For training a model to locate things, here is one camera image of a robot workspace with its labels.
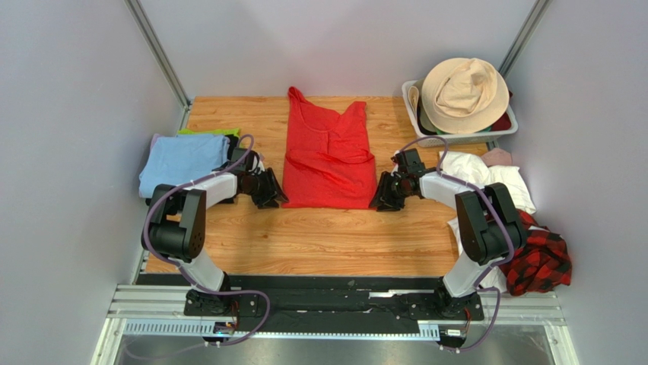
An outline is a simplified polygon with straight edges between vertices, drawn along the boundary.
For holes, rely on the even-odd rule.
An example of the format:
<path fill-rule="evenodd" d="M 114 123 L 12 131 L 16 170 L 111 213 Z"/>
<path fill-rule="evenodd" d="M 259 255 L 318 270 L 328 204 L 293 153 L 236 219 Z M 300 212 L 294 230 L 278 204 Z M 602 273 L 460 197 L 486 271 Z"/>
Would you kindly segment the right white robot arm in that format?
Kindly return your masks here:
<path fill-rule="evenodd" d="M 488 272 L 510 262 L 526 244 L 526 230 L 504 184 L 477 186 L 438 167 L 428 168 L 414 148 L 396 153 L 392 162 L 394 169 L 380 176 L 371 208 L 400 211 L 407 198 L 417 196 L 456 212 L 463 251 L 442 278 L 448 297 L 473 294 Z"/>

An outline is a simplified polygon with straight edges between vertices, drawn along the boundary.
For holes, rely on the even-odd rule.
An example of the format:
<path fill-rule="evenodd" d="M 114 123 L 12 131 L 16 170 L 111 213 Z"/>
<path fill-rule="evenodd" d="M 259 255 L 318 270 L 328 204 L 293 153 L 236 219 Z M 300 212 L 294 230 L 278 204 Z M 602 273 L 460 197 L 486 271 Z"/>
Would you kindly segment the red t-shirt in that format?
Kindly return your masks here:
<path fill-rule="evenodd" d="M 295 87 L 287 99 L 283 208 L 368 209 L 377 181 L 366 103 L 354 101 L 339 113 L 310 102 Z"/>

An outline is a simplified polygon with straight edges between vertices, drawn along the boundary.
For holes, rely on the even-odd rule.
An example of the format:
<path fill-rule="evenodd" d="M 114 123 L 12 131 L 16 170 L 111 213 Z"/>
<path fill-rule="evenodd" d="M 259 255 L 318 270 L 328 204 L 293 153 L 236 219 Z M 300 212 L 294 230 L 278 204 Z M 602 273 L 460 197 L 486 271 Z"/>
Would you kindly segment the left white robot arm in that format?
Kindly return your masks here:
<path fill-rule="evenodd" d="M 289 201 L 260 155 L 236 147 L 224 165 L 207 175 L 154 189 L 141 234 L 143 248 L 178 268 L 195 290 L 222 295 L 230 289 L 229 277 L 204 249 L 206 213 L 238 195 L 248 195 L 259 209 L 278 208 Z"/>

